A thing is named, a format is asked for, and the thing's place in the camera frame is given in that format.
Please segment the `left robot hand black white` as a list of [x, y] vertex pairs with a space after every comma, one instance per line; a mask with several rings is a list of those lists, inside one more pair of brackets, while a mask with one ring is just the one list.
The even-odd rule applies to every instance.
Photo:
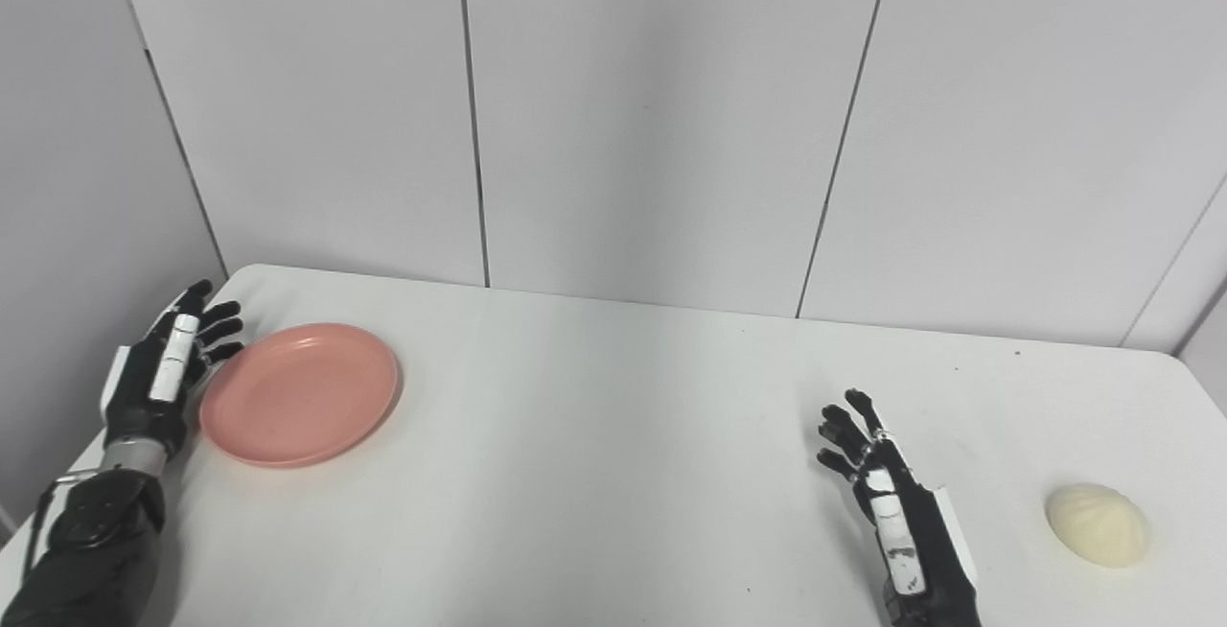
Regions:
[[150, 472], [182, 452], [189, 396], [244, 347], [240, 303], [211, 306], [212, 290], [210, 279], [200, 279], [144, 337], [118, 348], [102, 398], [106, 466]]

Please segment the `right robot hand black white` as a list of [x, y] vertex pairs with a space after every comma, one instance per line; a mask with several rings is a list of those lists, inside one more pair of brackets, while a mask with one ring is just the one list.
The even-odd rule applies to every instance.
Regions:
[[872, 525], [892, 626], [982, 626], [977, 572], [946, 490], [921, 483], [872, 399], [848, 388], [822, 409], [816, 460], [849, 483]]

